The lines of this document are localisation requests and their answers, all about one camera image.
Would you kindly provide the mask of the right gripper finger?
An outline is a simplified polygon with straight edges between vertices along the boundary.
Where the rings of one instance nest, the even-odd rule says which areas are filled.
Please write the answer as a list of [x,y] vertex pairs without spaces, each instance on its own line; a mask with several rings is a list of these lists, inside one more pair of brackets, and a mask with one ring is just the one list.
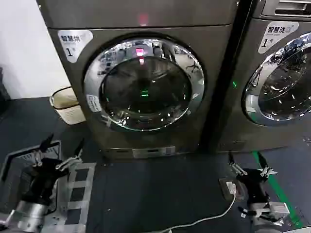
[[228,156],[229,156],[228,164],[234,170],[234,172],[240,176],[247,175],[247,172],[243,170],[238,164],[235,163],[233,153],[229,152]]
[[273,170],[272,167],[268,166],[268,163],[266,159],[263,157],[263,155],[258,152],[258,159],[259,159],[259,164],[261,166],[261,176],[263,177],[269,177],[270,175],[275,175],[277,174],[276,171]]

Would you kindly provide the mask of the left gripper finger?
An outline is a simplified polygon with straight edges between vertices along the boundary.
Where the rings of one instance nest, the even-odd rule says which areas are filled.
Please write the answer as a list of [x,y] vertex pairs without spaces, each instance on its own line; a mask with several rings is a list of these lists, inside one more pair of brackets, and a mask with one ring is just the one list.
[[51,141],[53,139],[54,133],[51,133],[46,139],[44,139],[38,149],[35,151],[34,153],[34,163],[32,165],[32,167],[37,167],[37,166],[42,166],[42,158],[43,158],[43,154],[48,150],[48,148],[50,147]]
[[77,148],[74,150],[74,154],[72,157],[64,160],[60,164],[58,164],[55,169],[56,170],[66,170],[66,169],[71,169],[74,166],[82,163],[82,152],[83,152],[83,147],[84,147],[84,139],[80,141],[78,144]]

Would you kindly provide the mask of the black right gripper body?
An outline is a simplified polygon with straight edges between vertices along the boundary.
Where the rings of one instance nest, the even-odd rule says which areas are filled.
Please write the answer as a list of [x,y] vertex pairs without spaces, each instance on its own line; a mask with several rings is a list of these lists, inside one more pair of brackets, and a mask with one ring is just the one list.
[[261,176],[261,171],[257,169],[245,168],[247,175],[239,174],[236,179],[245,185],[248,194],[247,204],[267,203],[268,194],[263,189],[263,184],[268,180],[265,176]]

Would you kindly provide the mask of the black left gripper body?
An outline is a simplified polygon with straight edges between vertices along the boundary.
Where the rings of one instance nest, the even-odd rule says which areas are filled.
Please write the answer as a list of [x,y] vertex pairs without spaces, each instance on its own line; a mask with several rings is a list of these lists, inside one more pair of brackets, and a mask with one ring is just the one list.
[[56,169],[62,160],[43,158],[42,165],[33,167],[35,176],[27,192],[21,196],[22,201],[37,204],[51,204],[51,195],[56,181],[64,176],[64,172]]

